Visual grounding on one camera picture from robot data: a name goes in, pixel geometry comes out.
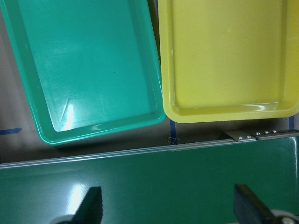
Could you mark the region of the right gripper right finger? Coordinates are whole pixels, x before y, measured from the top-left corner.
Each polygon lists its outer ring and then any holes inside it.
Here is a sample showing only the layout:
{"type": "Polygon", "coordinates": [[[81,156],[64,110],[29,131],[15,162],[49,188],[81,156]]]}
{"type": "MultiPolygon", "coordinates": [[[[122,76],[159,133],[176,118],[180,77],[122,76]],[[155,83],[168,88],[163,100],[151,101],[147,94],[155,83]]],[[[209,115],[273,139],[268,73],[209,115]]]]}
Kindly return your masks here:
{"type": "Polygon", "coordinates": [[[277,224],[271,210],[245,184],[235,184],[233,210],[240,224],[277,224]]]}

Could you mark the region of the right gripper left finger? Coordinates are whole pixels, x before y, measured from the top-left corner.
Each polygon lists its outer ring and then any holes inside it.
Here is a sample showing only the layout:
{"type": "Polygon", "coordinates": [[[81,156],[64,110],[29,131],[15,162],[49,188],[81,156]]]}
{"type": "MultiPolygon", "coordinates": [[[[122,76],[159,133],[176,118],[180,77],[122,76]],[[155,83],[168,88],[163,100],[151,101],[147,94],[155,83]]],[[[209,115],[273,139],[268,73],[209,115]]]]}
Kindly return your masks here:
{"type": "Polygon", "coordinates": [[[71,224],[100,224],[103,217],[101,187],[90,187],[71,224]]]}

